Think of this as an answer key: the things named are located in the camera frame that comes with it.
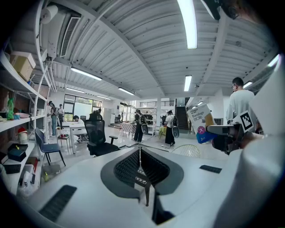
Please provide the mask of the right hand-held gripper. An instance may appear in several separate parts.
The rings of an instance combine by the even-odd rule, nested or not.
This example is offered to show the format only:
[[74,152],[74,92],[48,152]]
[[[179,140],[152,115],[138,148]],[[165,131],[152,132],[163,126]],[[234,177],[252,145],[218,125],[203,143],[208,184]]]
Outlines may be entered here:
[[242,149],[250,143],[254,139],[251,130],[254,130],[254,124],[248,111],[228,120],[227,125],[209,125],[206,127],[206,131],[209,133],[227,134],[227,136],[216,136],[212,140],[212,146],[226,154]]

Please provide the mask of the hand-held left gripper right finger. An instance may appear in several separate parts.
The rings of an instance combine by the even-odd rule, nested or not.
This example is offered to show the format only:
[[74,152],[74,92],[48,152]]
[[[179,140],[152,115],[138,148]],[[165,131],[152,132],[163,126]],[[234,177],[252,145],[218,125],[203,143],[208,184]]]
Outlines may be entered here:
[[164,210],[174,215],[160,228],[213,228],[219,209],[234,181],[241,150],[226,160],[199,159],[149,149],[180,165],[184,177],[172,194],[160,195]]

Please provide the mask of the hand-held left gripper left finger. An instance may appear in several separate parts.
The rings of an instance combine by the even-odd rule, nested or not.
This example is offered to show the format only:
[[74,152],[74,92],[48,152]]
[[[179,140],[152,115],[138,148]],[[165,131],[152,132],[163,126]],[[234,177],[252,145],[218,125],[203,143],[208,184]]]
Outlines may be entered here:
[[[130,148],[76,163],[40,187],[26,203],[25,214],[40,228],[152,228],[154,223],[137,199],[117,197],[101,180],[101,169]],[[39,211],[62,186],[76,191],[55,222]]]

